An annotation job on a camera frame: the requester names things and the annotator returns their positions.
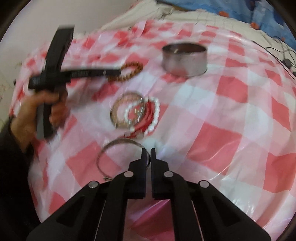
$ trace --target checkered tablecloth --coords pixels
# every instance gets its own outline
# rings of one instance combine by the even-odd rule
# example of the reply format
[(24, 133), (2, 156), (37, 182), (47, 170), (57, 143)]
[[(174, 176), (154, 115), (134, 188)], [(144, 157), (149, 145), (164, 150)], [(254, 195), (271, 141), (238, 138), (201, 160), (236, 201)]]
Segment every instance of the checkered tablecloth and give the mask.
[[(161, 67), (167, 43), (193, 41), (208, 47), (208, 70), (185, 79)], [(32, 74), (41, 71), (49, 45), (25, 61), (11, 114), (29, 94)], [(126, 91), (159, 98), (160, 121), (140, 140), (186, 180), (209, 180), (275, 240), (296, 211), (296, 86), (264, 49), (225, 29), (149, 20), (130, 31), (94, 32), (74, 39), (63, 69), (118, 67), (140, 61), (144, 70), (125, 83), (105, 78), (68, 85), (71, 115), (50, 142), (35, 142), (29, 173), (33, 199), (46, 219), (91, 180), (103, 182), (95, 157), (125, 130), (110, 121), (110, 107)], [(113, 147), (100, 166), (110, 176), (127, 170), (140, 150)], [(169, 201), (130, 201), (125, 239), (174, 240)]]

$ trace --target black sleeve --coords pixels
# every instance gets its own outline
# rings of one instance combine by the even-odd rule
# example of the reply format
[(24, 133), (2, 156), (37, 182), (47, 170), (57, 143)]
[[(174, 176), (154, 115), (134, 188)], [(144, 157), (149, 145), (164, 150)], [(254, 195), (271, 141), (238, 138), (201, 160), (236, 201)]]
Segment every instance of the black sleeve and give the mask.
[(0, 133), (0, 240), (24, 241), (40, 221), (28, 185), (29, 155), (10, 133), (10, 122)]

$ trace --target black tool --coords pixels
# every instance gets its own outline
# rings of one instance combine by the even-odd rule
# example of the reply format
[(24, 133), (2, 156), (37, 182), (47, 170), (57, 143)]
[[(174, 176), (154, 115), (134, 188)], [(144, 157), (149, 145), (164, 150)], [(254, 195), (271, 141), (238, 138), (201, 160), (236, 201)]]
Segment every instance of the black tool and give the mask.
[[(143, 199), (147, 153), (112, 181), (91, 181), (33, 230), (27, 241), (122, 241), (128, 199)], [(271, 241), (207, 181), (185, 181), (151, 150), (152, 196), (170, 199), (176, 241)]]
[[(74, 27), (59, 28), (48, 49), (45, 58), (44, 71), (39, 76), (29, 79), (29, 89), (36, 91), (48, 90), (50, 92), (62, 92), (66, 89), (66, 83), (72, 78), (117, 76), (120, 69), (80, 69), (61, 71), (64, 57), (73, 39)], [(54, 128), (49, 121), (51, 114), (50, 104), (42, 104), (37, 108), (37, 138), (46, 139), (53, 135)]]

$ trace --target round metal container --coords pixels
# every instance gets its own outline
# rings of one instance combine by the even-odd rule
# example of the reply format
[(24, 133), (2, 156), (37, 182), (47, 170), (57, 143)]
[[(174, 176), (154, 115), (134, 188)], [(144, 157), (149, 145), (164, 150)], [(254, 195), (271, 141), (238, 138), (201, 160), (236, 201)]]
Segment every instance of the round metal container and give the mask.
[(163, 47), (163, 68), (177, 76), (192, 77), (207, 70), (207, 49), (190, 42)]

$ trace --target silver screw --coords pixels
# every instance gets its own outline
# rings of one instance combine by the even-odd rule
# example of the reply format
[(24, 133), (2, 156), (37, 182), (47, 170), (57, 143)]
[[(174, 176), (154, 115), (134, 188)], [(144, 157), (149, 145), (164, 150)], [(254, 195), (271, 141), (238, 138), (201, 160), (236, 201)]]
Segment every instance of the silver screw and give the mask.
[(201, 181), (200, 182), (200, 186), (202, 187), (202, 188), (207, 188), (207, 187), (209, 187), (209, 182), (207, 182), (207, 181)]
[(96, 181), (91, 181), (91, 182), (89, 182), (89, 187), (90, 187), (90, 188), (96, 188), (98, 185), (99, 185), (99, 184), (98, 184), (98, 182), (96, 182)]
[(133, 172), (127, 171), (127, 172), (124, 173), (124, 176), (125, 177), (132, 177), (133, 176)]
[(174, 174), (171, 171), (166, 171), (163, 175), (165, 177), (172, 177)]

